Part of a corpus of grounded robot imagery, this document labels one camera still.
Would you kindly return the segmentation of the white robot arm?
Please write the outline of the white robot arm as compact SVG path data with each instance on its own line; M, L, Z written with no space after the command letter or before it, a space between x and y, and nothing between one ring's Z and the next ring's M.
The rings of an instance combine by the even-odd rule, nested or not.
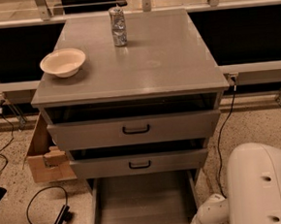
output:
M191 224L281 224L281 149L241 144L227 167L228 196L213 194Z

